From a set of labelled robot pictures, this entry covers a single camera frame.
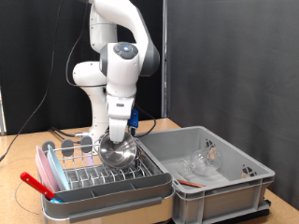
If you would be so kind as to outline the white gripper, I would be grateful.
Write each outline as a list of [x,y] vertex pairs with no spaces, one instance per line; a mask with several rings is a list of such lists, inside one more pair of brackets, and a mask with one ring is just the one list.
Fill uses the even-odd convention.
[[119,143],[123,141],[134,102],[135,99],[132,97],[119,98],[111,95],[107,97],[109,138],[112,142]]

